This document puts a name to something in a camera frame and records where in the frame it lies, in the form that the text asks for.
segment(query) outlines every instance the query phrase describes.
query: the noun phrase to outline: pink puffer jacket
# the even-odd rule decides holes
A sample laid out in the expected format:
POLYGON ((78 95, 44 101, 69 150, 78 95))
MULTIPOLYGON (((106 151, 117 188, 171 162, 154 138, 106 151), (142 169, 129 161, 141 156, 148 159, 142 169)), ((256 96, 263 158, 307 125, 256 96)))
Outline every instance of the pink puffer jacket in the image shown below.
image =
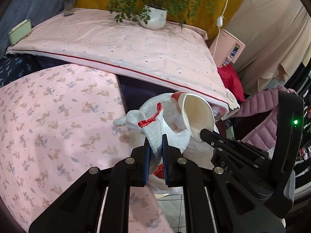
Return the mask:
POLYGON ((240 105, 240 110, 232 117, 247 117, 258 113, 271 111, 271 113, 255 129, 248 133, 242 141, 252 144, 264 151, 268 151, 275 146, 276 128, 278 114, 278 91, 285 91, 296 94, 293 89, 286 89, 278 86, 275 89, 262 91, 253 95, 246 102, 240 105))

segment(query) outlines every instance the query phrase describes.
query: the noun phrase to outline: silver screw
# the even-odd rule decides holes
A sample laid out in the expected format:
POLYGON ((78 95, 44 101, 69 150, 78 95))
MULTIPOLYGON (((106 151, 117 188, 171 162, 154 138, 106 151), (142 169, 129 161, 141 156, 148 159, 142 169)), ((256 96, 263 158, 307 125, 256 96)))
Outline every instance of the silver screw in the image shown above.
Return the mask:
POLYGON ((187 163, 187 159, 179 158, 179 159, 177 159, 177 162, 180 163, 180 164, 185 164, 185 163, 187 163))
POLYGON ((90 173, 90 174, 96 174, 96 173, 98 173, 98 168, 97 168, 97 167, 92 167, 92 168, 90 168, 90 169, 89 169, 89 173, 90 173))
POLYGON ((135 159, 134 158, 127 158, 125 160, 125 162, 130 165, 130 164, 133 164, 135 162, 135 159))
POLYGON ((223 174, 224 173, 224 169, 222 167, 215 167, 214 168, 214 172, 217 174, 223 174))

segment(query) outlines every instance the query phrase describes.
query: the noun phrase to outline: white cord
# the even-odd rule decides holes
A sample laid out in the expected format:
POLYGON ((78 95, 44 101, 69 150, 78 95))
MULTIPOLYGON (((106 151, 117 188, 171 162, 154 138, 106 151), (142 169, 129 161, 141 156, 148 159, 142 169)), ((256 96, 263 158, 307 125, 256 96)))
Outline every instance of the white cord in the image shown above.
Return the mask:
POLYGON ((218 35, 217 35, 217 38, 216 38, 215 49, 214 49, 214 52, 213 52, 213 58, 214 58, 215 53, 216 53, 218 38, 219 38, 219 35, 220 35, 220 29, 221 29, 221 27, 222 27, 222 20, 223 20, 223 18, 224 18, 224 13, 225 13, 225 11, 226 11, 226 9, 227 9, 228 1, 229 1, 229 0, 226 0, 226 4, 225 4, 224 10, 223 10, 221 16, 217 18, 217 23, 216 23, 216 25, 218 26, 218 35))

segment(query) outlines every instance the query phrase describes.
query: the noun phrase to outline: white vase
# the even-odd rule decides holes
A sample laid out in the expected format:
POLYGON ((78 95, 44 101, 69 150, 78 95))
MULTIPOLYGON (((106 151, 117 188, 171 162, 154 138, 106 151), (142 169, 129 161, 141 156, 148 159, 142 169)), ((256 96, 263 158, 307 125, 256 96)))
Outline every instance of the white vase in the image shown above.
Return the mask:
POLYGON ((144 20, 138 18, 138 21, 142 27, 150 30, 159 30, 165 26, 167 10, 159 10, 148 6, 145 6, 145 8, 151 10, 151 12, 147 12, 147 14, 150 16, 150 20, 148 20, 147 24, 145 24, 144 20))

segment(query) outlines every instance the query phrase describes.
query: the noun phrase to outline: gray curtain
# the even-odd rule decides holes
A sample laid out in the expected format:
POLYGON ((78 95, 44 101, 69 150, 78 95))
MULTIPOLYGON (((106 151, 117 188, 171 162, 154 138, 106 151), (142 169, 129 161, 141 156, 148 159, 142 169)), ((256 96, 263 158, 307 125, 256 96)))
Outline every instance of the gray curtain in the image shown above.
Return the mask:
POLYGON ((25 19, 36 26, 61 12, 63 5, 64 0, 13 0, 0 20, 0 58, 10 45, 7 34, 13 27, 25 19))

